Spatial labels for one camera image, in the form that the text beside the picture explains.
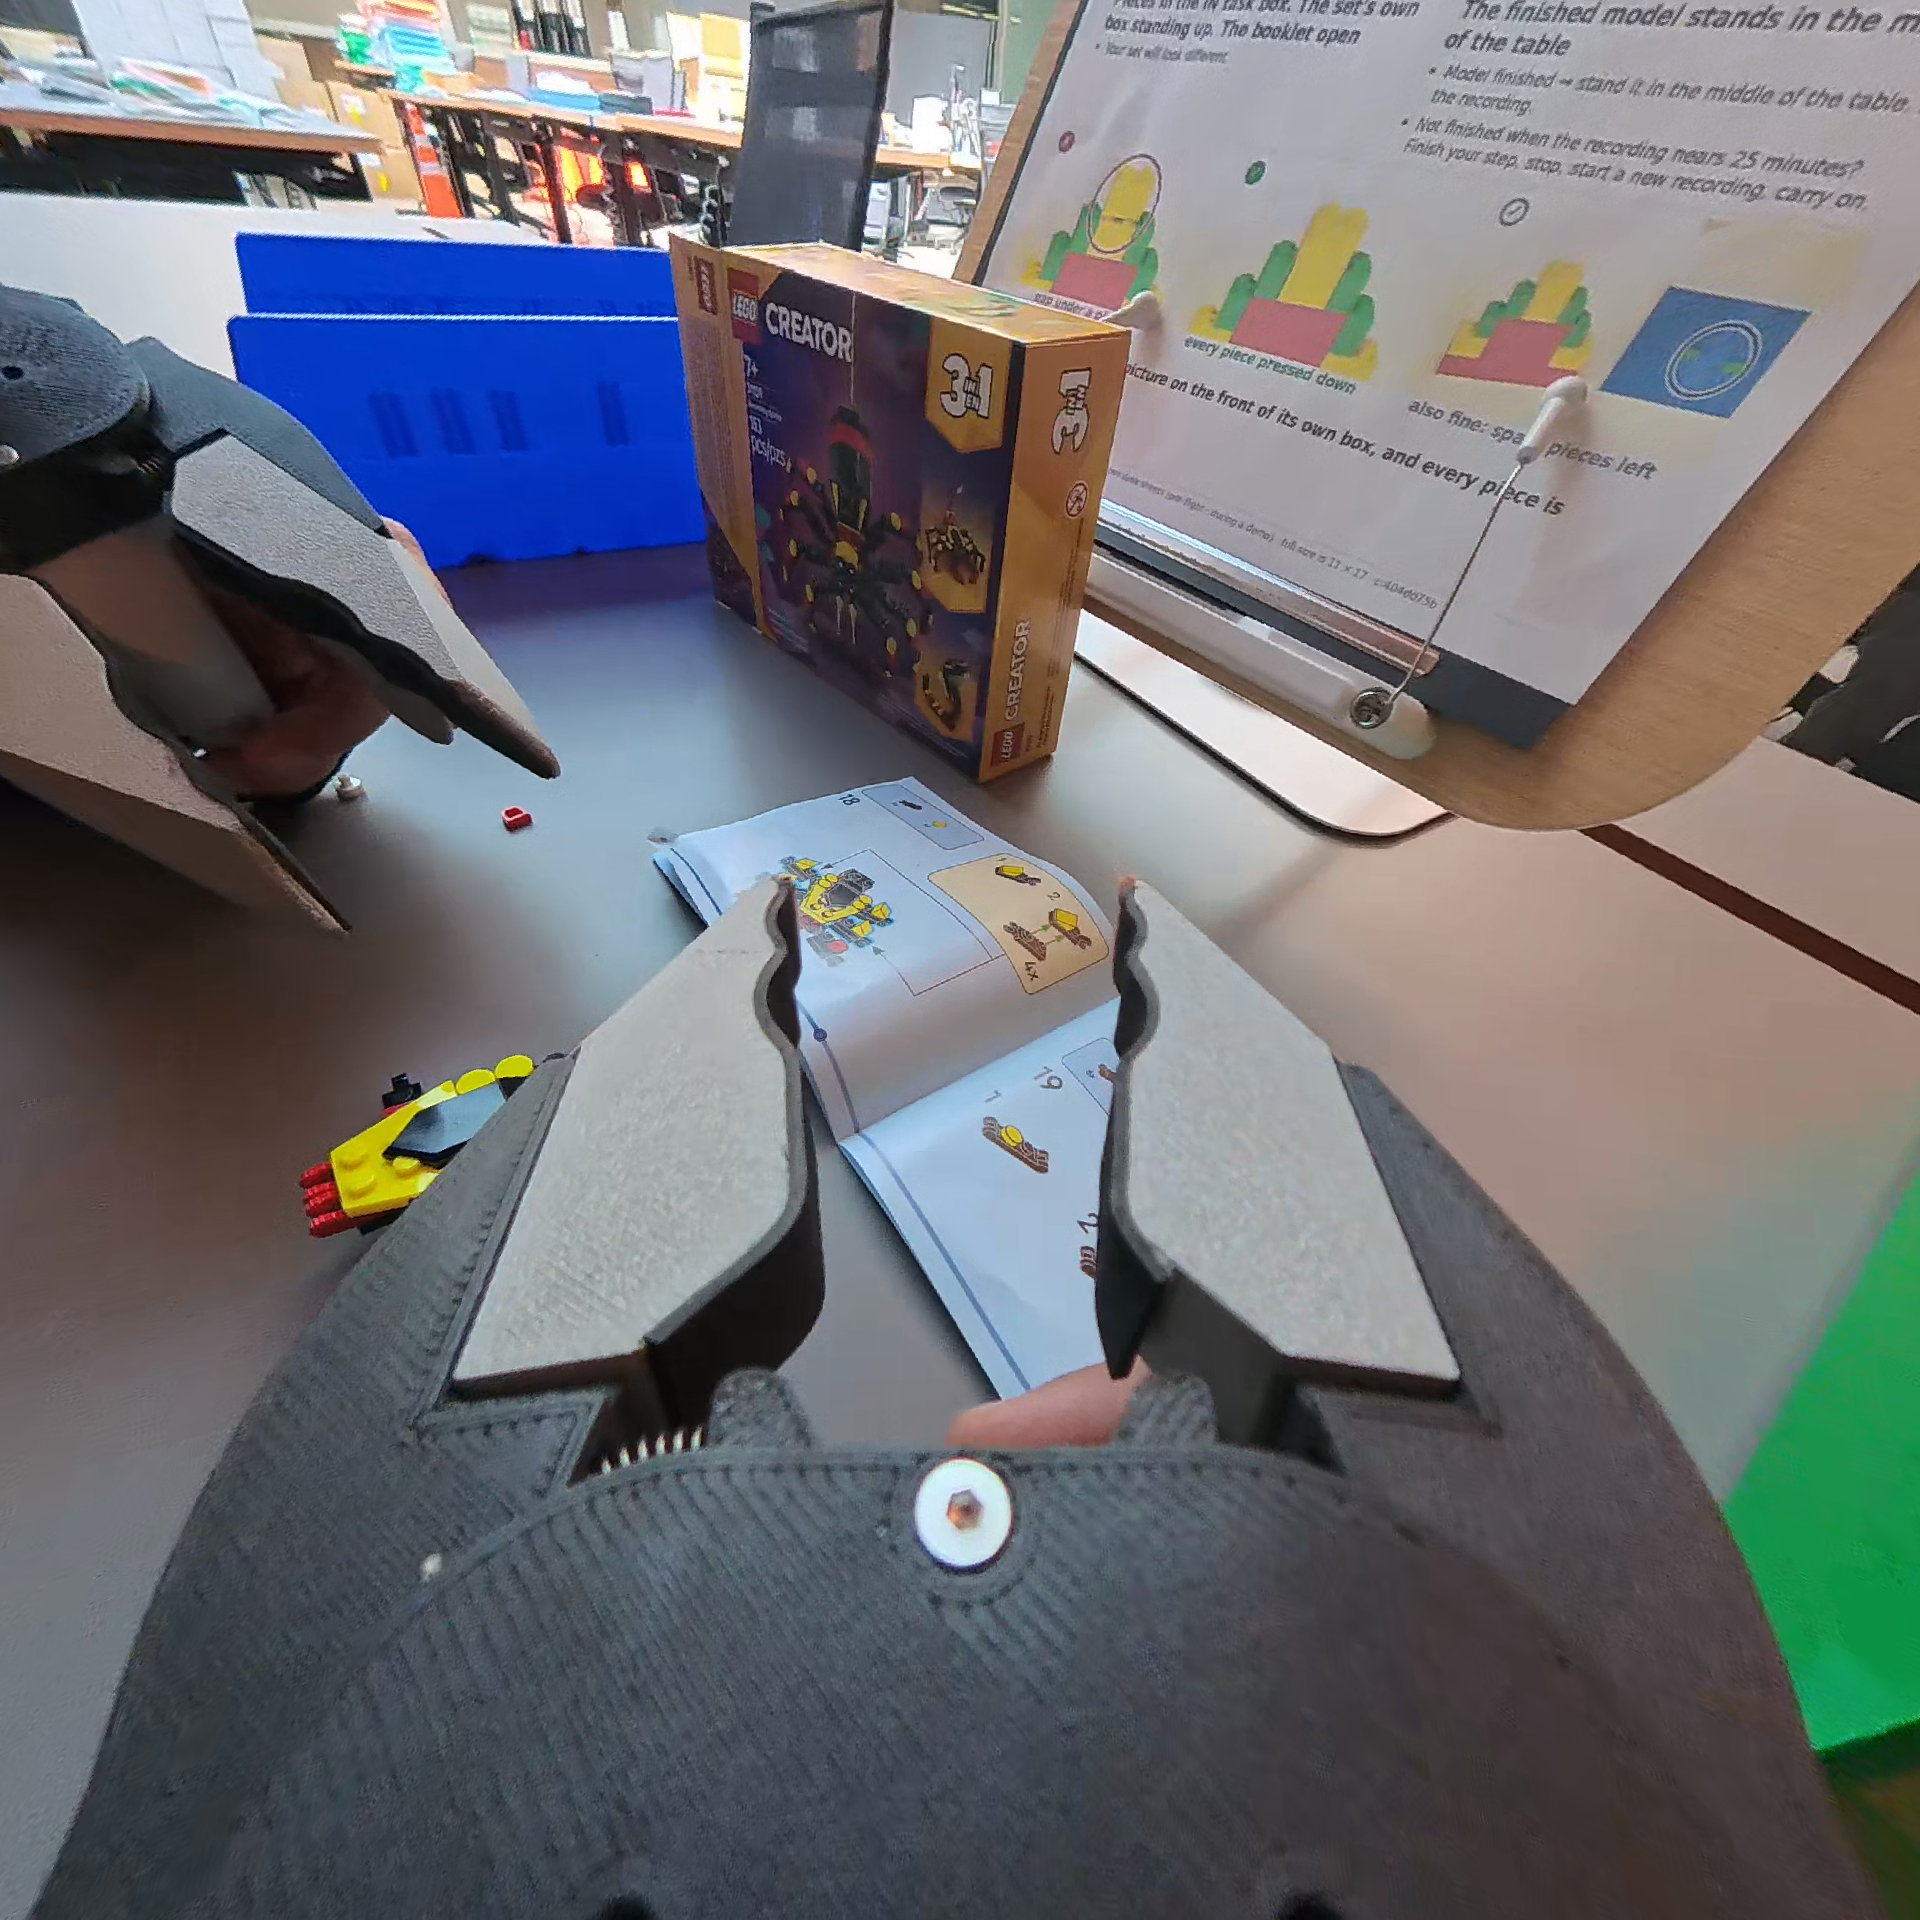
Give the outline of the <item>desk row with black legs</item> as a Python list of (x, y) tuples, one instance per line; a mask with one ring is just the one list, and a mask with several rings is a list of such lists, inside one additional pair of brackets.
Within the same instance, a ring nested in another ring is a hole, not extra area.
[[(431, 211), (454, 205), (457, 218), (537, 226), (558, 244), (588, 244), (591, 224), (609, 226), (616, 244), (662, 251), (679, 226), (727, 244), (744, 126), (509, 93), (389, 88), (389, 98)], [(912, 149), (881, 132), (874, 182), (891, 205), (881, 251), (895, 251), (901, 230), (926, 226), (926, 194), (940, 182), (961, 187), (971, 226), (982, 160)]]

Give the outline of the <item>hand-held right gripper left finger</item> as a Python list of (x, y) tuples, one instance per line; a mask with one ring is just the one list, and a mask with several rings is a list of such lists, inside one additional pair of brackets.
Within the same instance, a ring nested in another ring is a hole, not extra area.
[(792, 880), (757, 880), (570, 1054), (447, 1373), (609, 1388), (623, 1444), (708, 1424), (821, 1314)]

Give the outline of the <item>black mesh chair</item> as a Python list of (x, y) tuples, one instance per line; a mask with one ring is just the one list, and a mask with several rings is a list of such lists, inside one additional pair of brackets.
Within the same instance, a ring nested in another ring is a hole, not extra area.
[(750, 13), (727, 244), (859, 251), (891, 44), (891, 0)]

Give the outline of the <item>person's right hand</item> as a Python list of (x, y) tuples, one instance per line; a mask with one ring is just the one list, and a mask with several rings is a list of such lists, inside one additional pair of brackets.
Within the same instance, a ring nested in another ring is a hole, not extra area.
[(1056, 1375), (1011, 1401), (961, 1410), (944, 1427), (948, 1450), (1030, 1450), (1030, 1446), (1107, 1446), (1121, 1433), (1121, 1417), (1148, 1381), (1148, 1365), (1134, 1361), (1126, 1375), (1112, 1375), (1100, 1361)]

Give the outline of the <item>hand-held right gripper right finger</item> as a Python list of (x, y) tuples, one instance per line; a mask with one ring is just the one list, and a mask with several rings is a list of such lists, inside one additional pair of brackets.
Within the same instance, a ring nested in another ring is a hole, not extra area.
[(1237, 1446), (1302, 1385), (1459, 1388), (1334, 1051), (1146, 880), (1116, 913), (1092, 1314), (1112, 1381), (1201, 1381)]

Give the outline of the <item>yellow black lego model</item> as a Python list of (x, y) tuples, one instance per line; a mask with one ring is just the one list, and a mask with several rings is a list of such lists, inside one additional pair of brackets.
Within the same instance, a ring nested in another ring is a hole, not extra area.
[(320, 1164), (302, 1168), (302, 1218), (311, 1237), (372, 1233), (468, 1147), (468, 1138), (535, 1076), (530, 1054), (468, 1069), (442, 1083), (393, 1075), (379, 1119)]

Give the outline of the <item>lego instruction booklet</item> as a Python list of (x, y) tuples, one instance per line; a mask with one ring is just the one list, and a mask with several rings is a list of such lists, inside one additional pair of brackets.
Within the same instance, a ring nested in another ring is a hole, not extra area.
[(790, 880), (802, 1075), (995, 1388), (1100, 1361), (1100, 905), (921, 779), (672, 839), (658, 872), (703, 920), (757, 880)]

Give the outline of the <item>dark object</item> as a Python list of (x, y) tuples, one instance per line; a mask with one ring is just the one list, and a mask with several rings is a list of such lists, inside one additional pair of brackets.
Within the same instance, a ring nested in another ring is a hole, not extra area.
[(1920, 712), (1920, 593), (1914, 578), (1787, 701), (1784, 748), (1815, 763), (1856, 763)]

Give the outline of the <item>blue plastic bin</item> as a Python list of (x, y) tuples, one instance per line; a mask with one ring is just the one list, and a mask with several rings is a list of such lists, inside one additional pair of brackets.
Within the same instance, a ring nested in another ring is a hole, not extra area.
[(233, 315), (226, 344), (431, 565), (703, 543), (672, 315)]
[(239, 230), (251, 315), (675, 315), (665, 251)]

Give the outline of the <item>printed instruction sheet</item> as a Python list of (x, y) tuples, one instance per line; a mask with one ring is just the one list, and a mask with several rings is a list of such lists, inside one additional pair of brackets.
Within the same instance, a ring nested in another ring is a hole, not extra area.
[(995, 290), (1134, 333), (1107, 512), (1575, 705), (1914, 290), (1914, 6), (1077, 6)]

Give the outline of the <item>clipboard with instruction sheet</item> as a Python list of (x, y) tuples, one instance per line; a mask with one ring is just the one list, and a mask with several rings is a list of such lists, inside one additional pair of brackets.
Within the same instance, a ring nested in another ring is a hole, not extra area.
[[(1061, 6), (995, 160), (961, 275), (982, 285), (982, 230), (1037, 123), (1077, 6)], [(1593, 687), (1540, 696), (1432, 657), (1389, 730), (1352, 732), (1363, 687), (1400, 679), (1419, 645), (1363, 635), (1308, 593), (1272, 600), (1192, 565), (1157, 531), (1095, 508), (1086, 600), (1131, 640), (1222, 679), (1302, 732), (1495, 828), (1637, 818), (1742, 756), (1774, 709), (1914, 565), (1914, 290), (1695, 552)]]

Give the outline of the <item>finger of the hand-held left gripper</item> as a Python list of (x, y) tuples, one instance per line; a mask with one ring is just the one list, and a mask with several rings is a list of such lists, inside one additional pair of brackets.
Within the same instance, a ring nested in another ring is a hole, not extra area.
[(173, 452), (172, 513), (237, 593), (324, 645), (420, 737), (468, 732), (554, 779), (509, 678), (311, 431), (219, 431)]
[(124, 712), (98, 648), (29, 578), (6, 578), (0, 593), (0, 770), (237, 906), (349, 927), (239, 805), (219, 797), (173, 744)]

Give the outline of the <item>wooden workbench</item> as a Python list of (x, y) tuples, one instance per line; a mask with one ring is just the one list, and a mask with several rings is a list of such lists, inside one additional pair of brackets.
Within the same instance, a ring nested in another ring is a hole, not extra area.
[(6, 83), (6, 194), (129, 205), (372, 205), (363, 155), (379, 138), (337, 123), (251, 126), (46, 102)]

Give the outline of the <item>green plastic bin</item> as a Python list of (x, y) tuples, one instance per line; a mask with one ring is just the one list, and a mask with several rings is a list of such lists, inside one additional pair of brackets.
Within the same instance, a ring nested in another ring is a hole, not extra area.
[(1920, 1711), (1920, 1190), (1905, 1185), (1724, 1521), (1821, 1754)]

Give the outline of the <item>lego set box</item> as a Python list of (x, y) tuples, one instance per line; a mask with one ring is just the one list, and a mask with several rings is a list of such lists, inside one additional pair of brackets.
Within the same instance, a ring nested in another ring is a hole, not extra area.
[(1061, 748), (1131, 333), (672, 234), (713, 600), (971, 779)]

